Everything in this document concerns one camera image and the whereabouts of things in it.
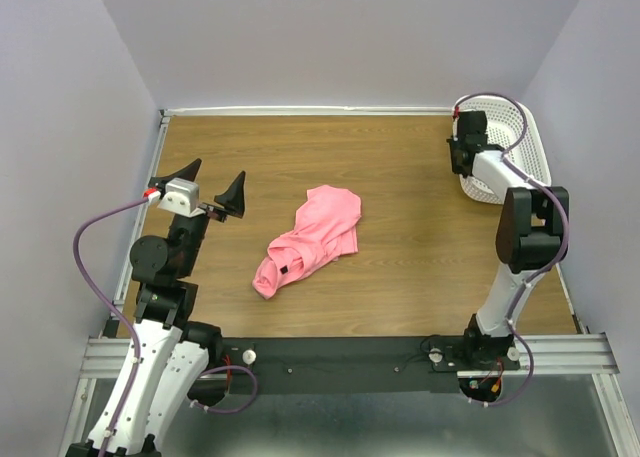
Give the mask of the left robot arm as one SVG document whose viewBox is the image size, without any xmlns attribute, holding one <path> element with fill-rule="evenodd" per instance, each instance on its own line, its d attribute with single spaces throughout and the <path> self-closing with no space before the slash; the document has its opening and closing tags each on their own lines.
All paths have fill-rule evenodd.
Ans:
<svg viewBox="0 0 640 457">
<path fill-rule="evenodd" d="M 163 177 L 153 177 L 143 195 L 107 214 L 84 222 L 73 239 L 76 265 L 96 296 L 128 329 L 130 341 L 109 400 L 87 439 L 68 447 L 69 456 L 158 456 L 161 442 L 181 403 L 200 378 L 220 373 L 228 392 L 232 377 L 249 378 L 255 399 L 258 381 L 252 370 L 236 365 L 220 328 L 195 322 L 190 315 L 198 287 L 187 282 L 210 221 L 223 222 L 245 213 L 240 172 L 212 203 L 199 198 L 196 176 L 202 161 Z M 172 213 L 166 236 L 147 235 L 131 246 L 131 277 L 138 283 L 136 309 L 127 319 L 90 277 L 80 255 L 80 239 L 93 224 L 123 211 L 157 206 Z"/>
</svg>

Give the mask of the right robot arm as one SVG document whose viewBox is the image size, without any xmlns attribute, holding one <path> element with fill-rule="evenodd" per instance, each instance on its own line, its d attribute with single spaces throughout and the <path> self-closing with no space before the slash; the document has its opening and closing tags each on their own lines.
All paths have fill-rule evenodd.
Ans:
<svg viewBox="0 0 640 457">
<path fill-rule="evenodd" d="M 461 341 L 452 346 L 452 356 L 465 370 L 487 369 L 508 356 L 526 301 L 568 250 L 568 191 L 527 175 L 501 146 L 489 142 L 487 130 L 483 111 L 454 111 L 448 140 L 452 171 L 482 181 L 502 204 L 495 238 L 500 261 L 496 278 Z"/>
</svg>

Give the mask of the pink t shirt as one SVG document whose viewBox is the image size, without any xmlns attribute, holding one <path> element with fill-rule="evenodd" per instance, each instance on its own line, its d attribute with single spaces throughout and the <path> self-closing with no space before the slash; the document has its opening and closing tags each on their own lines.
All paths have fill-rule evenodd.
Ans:
<svg viewBox="0 0 640 457">
<path fill-rule="evenodd" d="M 293 229 L 268 245 L 253 278 L 252 287 L 266 300 L 280 288 L 359 251 L 361 198 L 330 185 L 309 189 L 306 196 L 306 202 L 296 211 Z"/>
</svg>

